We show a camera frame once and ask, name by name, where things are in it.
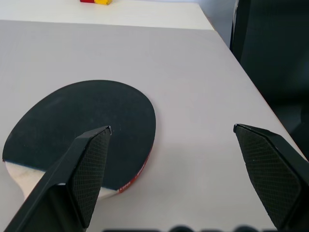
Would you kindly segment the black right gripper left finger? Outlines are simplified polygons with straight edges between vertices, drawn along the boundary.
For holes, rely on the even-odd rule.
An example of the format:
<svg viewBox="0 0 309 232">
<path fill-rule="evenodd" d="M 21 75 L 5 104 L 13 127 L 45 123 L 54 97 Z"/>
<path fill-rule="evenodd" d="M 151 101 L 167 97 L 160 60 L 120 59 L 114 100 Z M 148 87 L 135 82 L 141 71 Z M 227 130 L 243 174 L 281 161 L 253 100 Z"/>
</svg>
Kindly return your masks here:
<svg viewBox="0 0 309 232">
<path fill-rule="evenodd" d="M 109 126 L 74 139 L 26 198 L 7 232 L 84 232 L 89 227 L 107 160 Z"/>
</svg>

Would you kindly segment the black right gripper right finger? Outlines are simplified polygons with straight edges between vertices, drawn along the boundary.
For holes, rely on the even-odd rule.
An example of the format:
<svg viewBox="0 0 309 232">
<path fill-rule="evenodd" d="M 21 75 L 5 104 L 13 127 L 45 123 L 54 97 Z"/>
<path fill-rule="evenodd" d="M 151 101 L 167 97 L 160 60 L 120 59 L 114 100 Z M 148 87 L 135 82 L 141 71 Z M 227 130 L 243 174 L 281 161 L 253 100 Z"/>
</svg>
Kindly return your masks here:
<svg viewBox="0 0 309 232">
<path fill-rule="evenodd" d="M 236 124 L 233 127 L 251 184 L 274 226 L 309 230 L 309 163 L 280 135 Z"/>
</svg>

